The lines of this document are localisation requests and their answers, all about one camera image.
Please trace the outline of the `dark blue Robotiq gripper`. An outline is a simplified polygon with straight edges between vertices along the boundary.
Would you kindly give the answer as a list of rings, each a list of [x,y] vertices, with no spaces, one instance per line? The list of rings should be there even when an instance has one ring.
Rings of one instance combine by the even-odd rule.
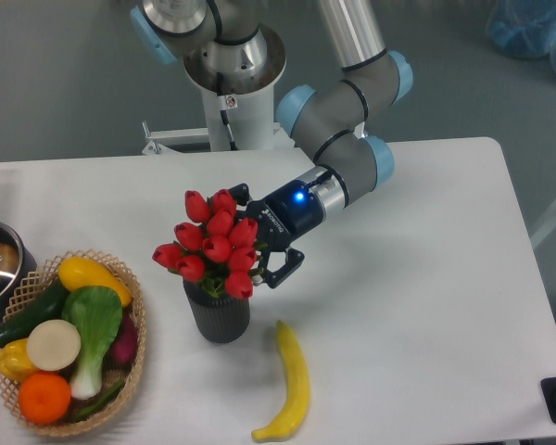
[[[319,181],[290,181],[264,198],[254,200],[247,184],[228,189],[236,206],[236,215],[254,220],[258,225],[255,246],[261,253],[253,285],[276,288],[303,263],[305,255],[291,244],[316,228],[326,218],[319,196]],[[284,253],[284,264],[275,271],[268,268],[273,252]]]

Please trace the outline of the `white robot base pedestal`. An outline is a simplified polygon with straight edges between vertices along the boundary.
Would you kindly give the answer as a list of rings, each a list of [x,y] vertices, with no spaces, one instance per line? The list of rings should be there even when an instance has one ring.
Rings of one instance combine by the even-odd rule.
[[[241,44],[209,42],[183,57],[190,82],[199,89],[205,128],[151,132],[143,126],[145,155],[173,146],[208,144],[212,152],[286,149],[294,142],[274,119],[274,85],[284,74],[286,54],[279,35],[261,24]]]

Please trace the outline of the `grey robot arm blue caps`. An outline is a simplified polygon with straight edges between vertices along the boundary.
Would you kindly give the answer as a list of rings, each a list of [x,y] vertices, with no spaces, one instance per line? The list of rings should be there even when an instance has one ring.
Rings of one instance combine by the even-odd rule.
[[[158,261],[212,295],[248,297],[279,286],[303,261],[292,243],[387,181],[388,145],[362,133],[368,117],[398,102],[413,83],[405,57],[386,48],[366,1],[322,1],[342,80],[320,94],[307,85],[275,101],[284,45],[262,24],[253,1],[141,1],[131,12],[144,45],[163,64],[182,61],[204,105],[214,151],[269,149],[276,129],[312,168],[260,200],[245,185],[210,199],[186,196],[203,236],[195,254],[178,245]]]

